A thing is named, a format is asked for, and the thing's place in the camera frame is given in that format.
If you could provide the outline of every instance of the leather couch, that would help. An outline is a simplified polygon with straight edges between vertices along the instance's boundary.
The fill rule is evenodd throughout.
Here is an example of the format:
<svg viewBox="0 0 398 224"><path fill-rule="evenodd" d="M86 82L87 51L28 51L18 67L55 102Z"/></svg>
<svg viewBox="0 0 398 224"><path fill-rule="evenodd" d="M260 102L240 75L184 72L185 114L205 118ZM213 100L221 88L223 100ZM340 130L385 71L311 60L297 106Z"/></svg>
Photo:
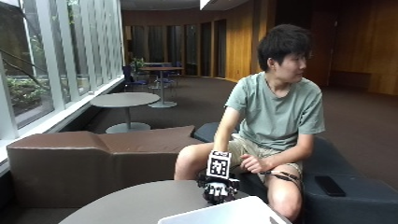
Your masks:
<svg viewBox="0 0 398 224"><path fill-rule="evenodd" d="M203 142L215 141L219 122L204 124L195 132ZM315 177L328 175L347 192L347 197L329 196ZM267 203L267 188L253 174L237 174L240 190ZM398 191L385 182L366 178L350 165L328 139L316 137L313 154L304 161L305 224L396 224L398 223Z"/></svg>
<svg viewBox="0 0 398 224"><path fill-rule="evenodd" d="M24 207L82 207L107 194L173 179L180 150L201 143L195 126L134 133L39 133L8 145Z"/></svg>

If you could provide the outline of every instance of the man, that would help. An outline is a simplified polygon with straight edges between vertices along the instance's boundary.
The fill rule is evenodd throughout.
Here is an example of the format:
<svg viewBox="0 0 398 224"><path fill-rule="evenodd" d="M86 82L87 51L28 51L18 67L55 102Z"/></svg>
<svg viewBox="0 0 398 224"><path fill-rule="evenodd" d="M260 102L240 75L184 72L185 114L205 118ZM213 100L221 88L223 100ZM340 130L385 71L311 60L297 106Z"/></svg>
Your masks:
<svg viewBox="0 0 398 224"><path fill-rule="evenodd" d="M311 53L308 30L283 24L268 33L257 48L264 72L237 83L215 143L181 151L175 174L176 179L196 179L211 151L229 151L232 166L240 164L248 172L269 174L269 205L291 221L300 214L303 202L301 161L313 153L313 135L325 131L323 92L303 77ZM231 141L240 118L240 131Z"/></svg>

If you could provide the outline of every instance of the round table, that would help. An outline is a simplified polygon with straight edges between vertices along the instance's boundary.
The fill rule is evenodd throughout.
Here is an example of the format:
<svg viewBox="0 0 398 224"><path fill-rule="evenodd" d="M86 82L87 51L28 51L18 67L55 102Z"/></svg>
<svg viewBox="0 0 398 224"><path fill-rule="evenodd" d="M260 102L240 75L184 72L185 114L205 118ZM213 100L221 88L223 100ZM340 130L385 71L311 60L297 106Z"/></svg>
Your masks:
<svg viewBox="0 0 398 224"><path fill-rule="evenodd" d="M212 206L195 180L165 180L123 189L79 209L60 224L156 224L169 217ZM239 192L237 198L249 196Z"/></svg>
<svg viewBox="0 0 398 224"><path fill-rule="evenodd" d="M163 85L163 72L164 71L175 71L175 70L183 70L183 67L143 67L140 68L143 71L159 71L161 72L161 100L156 102L155 104L149 105L156 108L165 108L165 107L172 107L176 106L176 102L165 102L164 101L164 85Z"/></svg>
<svg viewBox="0 0 398 224"><path fill-rule="evenodd" d="M114 125L107 129L107 133L128 133L140 130L149 130L146 123L131 122L130 107L149 105L160 100L160 96L147 92L122 92L99 95L91 100L91 104L99 107L123 108L126 113L126 123Z"/></svg>

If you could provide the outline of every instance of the white laptop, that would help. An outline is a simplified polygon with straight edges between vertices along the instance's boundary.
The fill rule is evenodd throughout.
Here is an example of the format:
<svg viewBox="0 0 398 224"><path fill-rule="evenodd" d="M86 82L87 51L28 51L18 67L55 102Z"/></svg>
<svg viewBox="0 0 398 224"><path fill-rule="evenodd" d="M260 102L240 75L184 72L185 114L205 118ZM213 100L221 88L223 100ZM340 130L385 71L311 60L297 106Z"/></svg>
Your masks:
<svg viewBox="0 0 398 224"><path fill-rule="evenodd" d="M159 224L292 224L257 196L164 217Z"/></svg>

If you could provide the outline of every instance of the man's leg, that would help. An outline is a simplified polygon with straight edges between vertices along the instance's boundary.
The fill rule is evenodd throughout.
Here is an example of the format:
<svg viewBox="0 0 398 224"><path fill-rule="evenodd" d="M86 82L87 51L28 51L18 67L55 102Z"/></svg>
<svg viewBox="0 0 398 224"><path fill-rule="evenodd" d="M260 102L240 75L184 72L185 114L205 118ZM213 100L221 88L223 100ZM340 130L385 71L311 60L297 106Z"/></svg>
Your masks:
<svg viewBox="0 0 398 224"><path fill-rule="evenodd" d="M176 180L195 180L199 172L207 168L213 143L185 147L179 154L176 162Z"/></svg>
<svg viewBox="0 0 398 224"><path fill-rule="evenodd" d="M280 165L275 171L287 172L300 177L297 169L291 165ZM291 221L295 221L301 210L301 184L300 181L287 181L273 175L267 176L269 187L268 197L271 207Z"/></svg>

